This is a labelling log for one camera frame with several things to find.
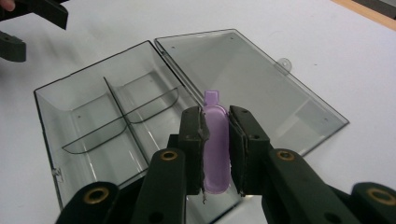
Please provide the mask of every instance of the round metal fastener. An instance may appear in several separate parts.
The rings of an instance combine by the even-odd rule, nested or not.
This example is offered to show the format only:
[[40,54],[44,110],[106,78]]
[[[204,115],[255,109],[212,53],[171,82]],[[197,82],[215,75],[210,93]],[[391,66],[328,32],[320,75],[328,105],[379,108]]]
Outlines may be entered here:
[[367,189],[367,194],[378,203],[382,203],[389,206],[396,205],[396,198],[385,190],[370,188]]
[[107,198],[109,193],[110,192],[105,187],[90,189],[84,195],[84,202],[88,204],[101,203],[104,199]]
[[291,154],[288,151],[280,150],[276,153],[276,155],[282,160],[282,161],[294,161],[295,157],[293,154]]
[[165,151],[161,154],[161,159],[163,161],[172,161],[177,158],[177,153],[175,151]]

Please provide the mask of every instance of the white table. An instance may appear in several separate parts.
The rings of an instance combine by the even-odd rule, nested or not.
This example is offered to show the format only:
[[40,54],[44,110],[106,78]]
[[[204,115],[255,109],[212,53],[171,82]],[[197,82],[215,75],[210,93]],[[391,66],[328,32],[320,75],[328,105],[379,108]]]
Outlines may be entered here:
[[[328,184],[396,189],[396,32],[331,1],[71,0],[67,31],[34,14],[0,22],[27,62],[0,59],[0,223],[53,223],[60,213],[34,89],[144,40],[235,28],[350,124],[305,158]],[[260,198],[220,222],[263,220]]]

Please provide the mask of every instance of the transparent plastic box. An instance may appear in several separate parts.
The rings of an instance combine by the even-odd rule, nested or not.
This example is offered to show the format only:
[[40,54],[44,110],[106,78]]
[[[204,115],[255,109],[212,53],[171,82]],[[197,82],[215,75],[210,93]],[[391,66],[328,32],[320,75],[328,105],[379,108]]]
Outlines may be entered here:
[[[272,140],[305,154],[347,124],[236,30],[146,41],[35,90],[60,206],[96,181],[121,189],[145,175],[152,154],[178,133],[181,112],[220,103],[249,109]],[[241,202],[189,196],[187,222],[208,223]]]

